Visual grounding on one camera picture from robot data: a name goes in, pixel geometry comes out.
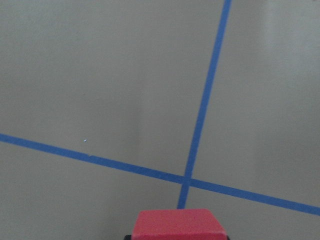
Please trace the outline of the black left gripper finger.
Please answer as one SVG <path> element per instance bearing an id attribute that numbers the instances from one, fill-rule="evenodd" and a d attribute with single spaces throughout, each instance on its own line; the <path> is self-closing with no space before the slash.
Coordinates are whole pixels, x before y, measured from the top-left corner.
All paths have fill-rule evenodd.
<path id="1" fill-rule="evenodd" d="M 123 240 L 132 240 L 132 236 L 131 235 L 126 235 Z"/>

